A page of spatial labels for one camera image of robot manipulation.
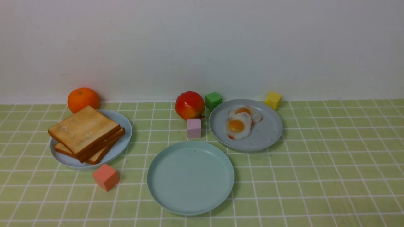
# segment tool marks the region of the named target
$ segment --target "plate rim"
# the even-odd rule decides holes
[[[223,154],[224,157],[226,157],[226,160],[227,160],[228,163],[229,163],[229,165],[227,165],[227,166],[231,166],[231,168],[229,168],[229,170],[231,171],[231,173],[230,173],[231,183],[229,184],[229,187],[230,187],[229,192],[226,194],[226,196],[223,197],[222,200],[220,200],[219,203],[212,205],[211,208],[209,208],[208,210],[205,210],[205,211],[203,211],[203,212],[181,213],[181,212],[176,212],[176,211],[170,210],[170,209],[168,209],[164,204],[162,204],[162,203],[160,203],[158,200],[156,200],[156,198],[154,197],[153,191],[150,189],[150,185],[151,185],[151,184],[150,184],[151,175],[149,174],[149,172],[150,172],[150,170],[154,169],[153,166],[155,166],[155,165],[156,165],[156,162],[159,160],[157,157],[158,157],[158,156],[162,156],[162,155],[164,155],[164,154],[167,153],[167,152],[170,152],[170,150],[171,150],[171,151],[175,151],[175,149],[173,150],[173,147],[175,147],[175,146],[183,146],[184,144],[190,144],[190,147],[199,147],[198,144],[203,144],[203,145],[205,145],[205,146],[207,145],[207,146],[209,146],[209,147],[212,148],[210,151],[217,152],[217,154],[219,154],[219,155]],[[183,141],[183,142],[179,142],[179,143],[176,143],[176,144],[173,144],[173,145],[170,145],[170,146],[164,148],[160,153],[158,153],[158,154],[156,155],[156,157],[154,157],[153,161],[150,163],[150,166],[149,166],[149,168],[148,168],[148,170],[147,170],[147,181],[146,181],[146,182],[147,182],[147,189],[149,190],[149,193],[150,193],[151,197],[152,197],[152,198],[154,199],[154,201],[156,201],[162,208],[164,208],[164,209],[166,209],[166,210],[168,210],[169,212],[172,212],[172,213],[174,213],[174,214],[178,214],[178,215],[183,215],[183,216],[196,216],[196,215],[200,215],[200,214],[207,213],[207,212],[209,212],[209,211],[211,211],[211,210],[217,208],[218,206],[220,206],[220,205],[228,198],[229,194],[232,192],[233,187],[234,187],[234,179],[235,179],[234,166],[233,166],[233,164],[231,163],[229,157],[228,157],[222,150],[220,150],[218,147],[216,147],[216,146],[214,146],[214,145],[212,145],[212,144],[210,144],[210,143],[208,143],[208,142],[204,142],[204,141]]]
[[[49,148],[50,148],[50,153],[52,154],[52,157],[53,157],[57,162],[59,162],[60,164],[66,166],[66,167],[72,168],[72,169],[77,169],[77,170],[90,170],[90,169],[98,168],[98,167],[102,166],[103,164],[107,164],[107,163],[110,163],[110,162],[114,161],[117,157],[119,157],[119,156],[126,150],[126,148],[128,147],[128,145],[129,145],[129,143],[130,143],[130,138],[132,138],[132,133],[133,133],[133,131],[132,131],[132,128],[133,128],[133,127],[132,127],[132,123],[130,122],[130,120],[129,120],[128,118],[126,118],[124,115],[122,115],[121,113],[117,112],[117,111],[105,110],[105,109],[99,109],[99,111],[100,111],[101,113],[112,113],[112,114],[116,114],[116,115],[118,115],[118,116],[121,116],[122,119],[125,119],[125,120],[129,123],[128,125],[130,125],[130,130],[125,129],[125,134],[126,134],[126,132],[128,132],[129,135],[130,135],[130,137],[129,137],[129,140],[128,140],[128,142],[126,143],[125,147],[122,149],[122,151],[118,152],[118,154],[116,154],[114,157],[110,158],[109,160],[100,162],[100,163],[95,164],[95,165],[89,165],[89,166],[71,166],[71,165],[68,165],[68,164],[65,164],[65,163],[59,161],[59,160],[55,157],[56,151],[55,151],[55,149],[53,148],[53,146],[52,146],[51,144],[52,144],[52,142],[57,142],[57,141],[56,141],[53,137],[50,137],[50,141],[49,141],[49,143],[48,143],[48,146],[49,146]]]
[[[213,136],[214,136],[220,143],[222,143],[222,144],[224,144],[225,146],[227,146],[228,148],[232,148],[232,149],[234,149],[234,150],[244,151],[244,152],[255,152],[255,151],[262,151],[262,150],[265,150],[265,149],[267,149],[267,148],[273,146],[273,145],[281,138],[281,136],[282,136],[282,134],[283,134],[283,122],[282,122],[282,119],[281,119],[281,117],[279,116],[279,114],[278,114],[275,110],[273,110],[271,107],[267,106],[267,107],[270,109],[270,111],[273,111],[273,112],[275,113],[275,115],[279,118],[279,122],[280,122],[280,126],[281,126],[281,133],[279,134],[279,136],[278,136],[275,140],[273,140],[272,144],[270,144],[269,146],[267,146],[267,147],[265,147],[265,148],[262,148],[262,149],[241,149],[241,148],[238,148],[238,147],[231,146],[231,145],[229,145],[229,144],[223,142],[222,140],[220,140],[220,139],[216,136],[215,131],[212,130],[212,128],[213,128],[213,127],[212,127],[213,120],[212,120],[212,118],[211,118],[210,116],[212,116],[212,113],[215,113],[215,112],[219,111],[218,107],[220,107],[221,105],[224,105],[226,102],[229,102],[229,101],[240,101],[240,102],[247,101],[247,102],[259,103],[260,105],[265,105],[264,103],[261,103],[260,101],[256,101],[256,100],[252,100],[252,99],[231,99],[231,100],[224,101],[224,102],[220,103],[217,107],[215,107],[215,108],[213,109],[213,111],[212,111],[212,112],[210,113],[210,115],[209,115],[209,128],[210,128],[210,130],[212,131]]]

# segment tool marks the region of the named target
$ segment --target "white wall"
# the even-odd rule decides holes
[[[404,97],[403,0],[0,1],[0,101]]]

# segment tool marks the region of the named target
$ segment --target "red fruit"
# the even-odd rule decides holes
[[[175,102],[175,111],[184,120],[189,118],[203,118],[201,114],[205,110],[205,102],[202,96],[193,91],[187,91],[178,96]]]

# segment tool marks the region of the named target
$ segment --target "gray plate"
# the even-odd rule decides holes
[[[224,128],[229,111],[236,105],[248,105],[262,115],[262,121],[256,123],[251,134],[241,140],[227,137]],[[249,99],[234,99],[218,105],[209,116],[209,126],[214,136],[224,145],[238,151],[254,152],[266,149],[276,143],[282,135],[282,121],[279,115],[264,103]]]
[[[111,110],[100,110],[100,112],[103,113],[105,116],[107,116],[109,119],[120,124],[121,127],[125,128],[125,134],[113,145],[113,147],[109,150],[109,152],[103,157],[101,162],[96,165],[90,165],[88,163],[80,163],[79,160],[75,158],[71,158],[64,154],[56,152],[53,147],[55,146],[57,141],[52,138],[50,141],[50,152],[58,162],[73,169],[88,170],[88,169],[95,169],[105,163],[109,163],[114,159],[116,159],[120,154],[122,154],[122,152],[128,146],[130,138],[132,136],[132,124],[125,116],[123,116],[118,112]]]

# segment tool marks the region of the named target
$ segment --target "bread slice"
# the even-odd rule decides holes
[[[114,133],[112,136],[104,139],[103,141],[100,141],[92,150],[87,151],[85,154],[83,154],[80,158],[77,158],[81,163],[86,162],[89,160],[93,155],[95,155],[97,152],[99,152],[101,149],[105,148],[108,144],[110,144],[112,141],[116,141],[121,136],[125,134],[125,128],[121,128],[119,131]]]
[[[115,143],[118,141],[116,139],[115,141],[112,141],[110,144],[108,144],[105,148],[101,149],[99,152],[97,152],[95,155],[93,155],[90,159],[88,159],[86,162],[90,165],[95,165],[100,163],[100,161],[103,159],[103,157],[110,151],[110,149],[115,145]],[[71,151],[69,151],[63,144],[57,143],[55,146],[55,151],[64,154],[66,156],[74,158],[73,154]]]
[[[48,128],[48,133],[68,148],[75,158],[84,162],[86,159],[82,157],[88,151],[94,150],[97,144],[119,131],[120,128],[118,123],[105,117],[91,106],[87,106]]]

